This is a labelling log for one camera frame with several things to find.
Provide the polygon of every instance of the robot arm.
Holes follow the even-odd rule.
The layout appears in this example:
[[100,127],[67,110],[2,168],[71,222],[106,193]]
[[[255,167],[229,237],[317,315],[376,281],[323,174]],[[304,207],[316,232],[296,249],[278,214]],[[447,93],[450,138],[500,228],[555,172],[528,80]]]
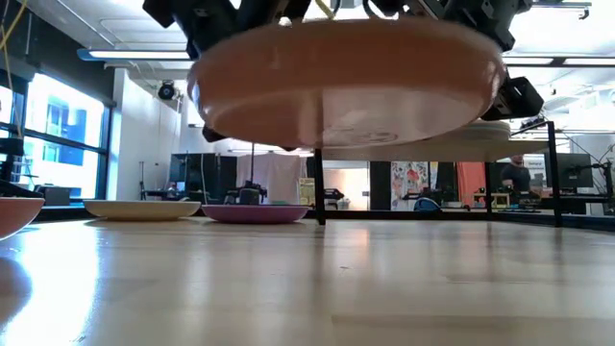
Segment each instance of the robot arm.
[[[229,0],[145,0],[143,9],[163,27],[176,22],[187,38],[186,52],[197,60],[217,42],[288,17],[301,20],[311,0],[243,0],[235,9]],[[508,31],[513,17],[531,8],[532,0],[372,0],[384,13],[423,15],[471,27],[497,42],[503,51],[514,45]],[[369,10],[366,0],[363,7]],[[524,77],[506,77],[493,107],[483,120],[535,116],[544,104]],[[208,141],[224,139],[206,125]]]

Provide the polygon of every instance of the pink plate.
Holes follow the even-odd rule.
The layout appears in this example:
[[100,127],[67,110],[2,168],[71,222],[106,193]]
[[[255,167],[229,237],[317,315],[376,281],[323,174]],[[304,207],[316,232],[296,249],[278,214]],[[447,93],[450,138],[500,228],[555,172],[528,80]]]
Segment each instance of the pink plate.
[[0,197],[0,239],[8,238],[37,217],[42,198]]
[[206,216],[223,223],[284,224],[306,216],[304,206],[203,206]]

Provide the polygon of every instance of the colorful artwork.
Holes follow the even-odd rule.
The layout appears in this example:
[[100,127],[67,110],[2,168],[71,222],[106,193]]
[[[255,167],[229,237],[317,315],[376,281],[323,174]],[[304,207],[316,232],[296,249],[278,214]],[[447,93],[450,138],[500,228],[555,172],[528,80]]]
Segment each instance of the colorful artwork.
[[[431,188],[435,188],[438,162],[430,163]],[[404,200],[407,194],[416,194],[429,186],[428,163],[410,161],[391,162],[391,210],[410,210]]]

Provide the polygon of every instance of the cream plate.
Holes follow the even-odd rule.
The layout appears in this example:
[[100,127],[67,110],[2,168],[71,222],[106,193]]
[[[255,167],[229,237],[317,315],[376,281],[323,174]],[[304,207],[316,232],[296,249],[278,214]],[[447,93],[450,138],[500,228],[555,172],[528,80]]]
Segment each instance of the cream plate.
[[166,221],[190,216],[201,202],[167,201],[84,201],[87,211],[109,220]]

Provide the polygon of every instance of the table surface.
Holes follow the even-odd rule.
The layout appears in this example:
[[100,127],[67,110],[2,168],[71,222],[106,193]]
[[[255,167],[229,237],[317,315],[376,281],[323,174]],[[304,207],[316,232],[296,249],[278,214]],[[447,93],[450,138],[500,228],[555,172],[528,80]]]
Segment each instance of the table surface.
[[38,224],[2,345],[608,345],[615,238],[519,224]]

